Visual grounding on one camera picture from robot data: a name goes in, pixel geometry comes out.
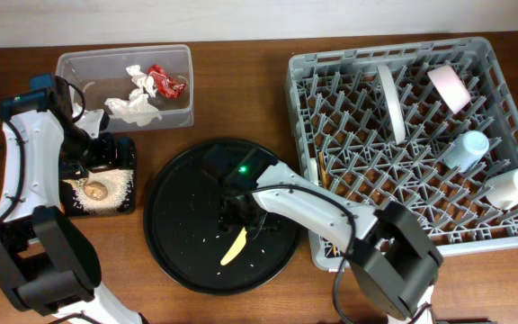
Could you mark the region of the yellow plastic knife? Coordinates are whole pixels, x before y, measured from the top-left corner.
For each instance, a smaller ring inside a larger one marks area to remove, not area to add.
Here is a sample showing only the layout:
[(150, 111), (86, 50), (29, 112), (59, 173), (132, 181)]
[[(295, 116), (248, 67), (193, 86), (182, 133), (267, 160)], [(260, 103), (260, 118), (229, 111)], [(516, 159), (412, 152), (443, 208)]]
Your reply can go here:
[(222, 266), (228, 265), (231, 261), (233, 261), (239, 253), (243, 250), (243, 248), (246, 245), (246, 228), (242, 228), (237, 235), (236, 239), (234, 240), (231, 247), (228, 249), (226, 254), (221, 258), (220, 264)]

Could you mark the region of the brown walnut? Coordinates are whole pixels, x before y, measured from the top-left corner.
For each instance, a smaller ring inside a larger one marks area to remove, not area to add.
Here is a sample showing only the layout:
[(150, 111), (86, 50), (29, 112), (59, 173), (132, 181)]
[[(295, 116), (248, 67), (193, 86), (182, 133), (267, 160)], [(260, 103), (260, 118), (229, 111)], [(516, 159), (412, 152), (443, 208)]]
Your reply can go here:
[(83, 185), (83, 192), (86, 197), (95, 201), (102, 201), (108, 196), (107, 187), (96, 181), (86, 181)]

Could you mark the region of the white tissue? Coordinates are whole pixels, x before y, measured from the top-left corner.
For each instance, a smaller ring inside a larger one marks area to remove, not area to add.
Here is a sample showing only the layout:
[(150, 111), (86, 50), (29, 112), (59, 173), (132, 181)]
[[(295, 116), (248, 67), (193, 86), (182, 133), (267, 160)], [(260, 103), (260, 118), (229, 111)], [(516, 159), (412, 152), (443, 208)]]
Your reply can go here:
[(154, 119), (161, 120), (160, 111), (148, 102), (149, 94), (143, 89), (136, 88), (129, 94), (128, 100), (107, 98), (104, 104), (116, 117), (121, 117), (126, 123), (136, 123), (143, 127)]

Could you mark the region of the small tissue piece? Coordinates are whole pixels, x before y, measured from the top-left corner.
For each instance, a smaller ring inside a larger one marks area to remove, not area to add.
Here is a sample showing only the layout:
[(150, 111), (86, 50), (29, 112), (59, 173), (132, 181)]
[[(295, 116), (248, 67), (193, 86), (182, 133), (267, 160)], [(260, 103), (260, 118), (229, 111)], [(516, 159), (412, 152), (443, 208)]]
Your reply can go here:
[(128, 75), (131, 77), (131, 82), (141, 91), (147, 93), (150, 97), (156, 96), (156, 85), (153, 77), (141, 71), (140, 65), (132, 65), (126, 67)]

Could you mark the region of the wooden chopstick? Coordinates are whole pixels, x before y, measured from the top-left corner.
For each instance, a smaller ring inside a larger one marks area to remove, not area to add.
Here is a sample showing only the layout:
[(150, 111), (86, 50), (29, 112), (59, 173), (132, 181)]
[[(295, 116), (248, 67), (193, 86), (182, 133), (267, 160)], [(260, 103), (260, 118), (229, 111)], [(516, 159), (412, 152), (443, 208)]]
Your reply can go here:
[(325, 156), (322, 151), (318, 152), (318, 164), (319, 164), (319, 173), (321, 176), (321, 184), (324, 189), (327, 189), (328, 182), (327, 182), (327, 178), (326, 178)]

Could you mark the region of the red snack wrapper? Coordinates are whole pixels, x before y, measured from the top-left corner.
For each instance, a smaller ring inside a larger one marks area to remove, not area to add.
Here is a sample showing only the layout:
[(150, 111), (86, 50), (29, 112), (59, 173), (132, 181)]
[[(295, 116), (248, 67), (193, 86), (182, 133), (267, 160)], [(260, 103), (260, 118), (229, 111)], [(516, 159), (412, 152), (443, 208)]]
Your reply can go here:
[(158, 64), (151, 66), (147, 70), (147, 75), (154, 79), (157, 91), (166, 99), (178, 100), (187, 86), (167, 75)]

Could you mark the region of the grey plate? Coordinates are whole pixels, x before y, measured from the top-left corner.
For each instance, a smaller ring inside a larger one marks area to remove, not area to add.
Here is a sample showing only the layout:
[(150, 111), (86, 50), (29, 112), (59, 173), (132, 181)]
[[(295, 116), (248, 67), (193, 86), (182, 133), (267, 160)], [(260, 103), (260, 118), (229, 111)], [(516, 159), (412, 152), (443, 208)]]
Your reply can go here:
[(396, 144), (401, 144), (406, 138), (405, 122), (403, 113), (398, 99), (395, 80), (386, 65), (377, 65), (378, 77), (383, 90), (385, 104), (388, 109), (388, 115)]

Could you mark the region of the light blue plastic cup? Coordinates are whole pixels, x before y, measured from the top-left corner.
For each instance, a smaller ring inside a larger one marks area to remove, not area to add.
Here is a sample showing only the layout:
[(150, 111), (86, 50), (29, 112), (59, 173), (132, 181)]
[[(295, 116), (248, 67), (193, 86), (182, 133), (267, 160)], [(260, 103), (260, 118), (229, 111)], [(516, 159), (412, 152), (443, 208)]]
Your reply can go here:
[(448, 168), (457, 167), (461, 173), (470, 170), (489, 150), (488, 137), (481, 131), (470, 130), (452, 142), (451, 151), (443, 158)]

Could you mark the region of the pink bowl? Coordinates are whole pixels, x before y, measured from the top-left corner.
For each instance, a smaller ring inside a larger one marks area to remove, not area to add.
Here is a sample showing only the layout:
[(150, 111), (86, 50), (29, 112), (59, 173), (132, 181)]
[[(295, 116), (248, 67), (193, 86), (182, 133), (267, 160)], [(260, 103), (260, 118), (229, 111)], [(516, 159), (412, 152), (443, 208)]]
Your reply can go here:
[(471, 96), (467, 87), (451, 66), (438, 67), (427, 75), (453, 114), (457, 114), (470, 102)]

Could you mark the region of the white cup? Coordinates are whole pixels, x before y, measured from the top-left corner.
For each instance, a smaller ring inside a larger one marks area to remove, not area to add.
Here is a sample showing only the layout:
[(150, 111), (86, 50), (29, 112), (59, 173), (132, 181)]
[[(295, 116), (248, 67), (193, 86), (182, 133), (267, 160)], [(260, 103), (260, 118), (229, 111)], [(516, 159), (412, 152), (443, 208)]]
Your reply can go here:
[(518, 204), (518, 168), (487, 180), (487, 200), (494, 207), (508, 210)]

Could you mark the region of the white plastic fork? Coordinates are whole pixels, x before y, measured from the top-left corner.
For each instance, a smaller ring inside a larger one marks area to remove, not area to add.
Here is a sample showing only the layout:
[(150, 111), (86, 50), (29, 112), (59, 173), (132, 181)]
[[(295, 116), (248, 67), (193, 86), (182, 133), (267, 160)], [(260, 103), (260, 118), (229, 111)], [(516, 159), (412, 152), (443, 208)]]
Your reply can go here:
[(310, 167), (312, 169), (312, 174), (313, 174), (312, 182), (318, 186), (322, 185), (320, 176), (319, 176), (319, 168), (318, 168), (317, 160), (314, 157), (311, 157), (309, 159), (309, 164), (310, 164)]

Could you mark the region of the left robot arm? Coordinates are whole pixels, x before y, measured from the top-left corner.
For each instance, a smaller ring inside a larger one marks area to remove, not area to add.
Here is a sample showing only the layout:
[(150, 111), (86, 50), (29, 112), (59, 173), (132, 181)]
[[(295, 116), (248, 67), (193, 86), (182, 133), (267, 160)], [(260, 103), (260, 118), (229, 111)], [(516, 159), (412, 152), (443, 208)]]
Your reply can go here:
[(143, 323), (102, 280), (92, 243), (70, 220), (86, 212), (60, 186), (94, 173), (137, 170), (132, 139), (114, 138), (102, 111), (75, 113), (76, 86), (47, 73), (30, 90), (5, 98), (0, 198), (0, 289), (18, 311), (58, 322)]

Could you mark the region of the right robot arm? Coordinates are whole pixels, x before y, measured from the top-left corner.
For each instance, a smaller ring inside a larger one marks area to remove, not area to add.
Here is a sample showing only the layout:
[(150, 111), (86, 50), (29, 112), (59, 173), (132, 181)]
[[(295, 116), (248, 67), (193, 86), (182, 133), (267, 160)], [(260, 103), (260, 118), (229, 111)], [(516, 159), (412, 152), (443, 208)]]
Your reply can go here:
[(294, 221), (339, 248), (360, 290), (391, 323), (433, 323), (432, 295), (442, 254), (399, 202), (360, 204), (296, 174), (275, 155), (251, 148), (236, 153), (214, 144), (202, 168), (220, 190), (221, 227), (241, 227), (223, 261), (267, 227), (268, 215)]

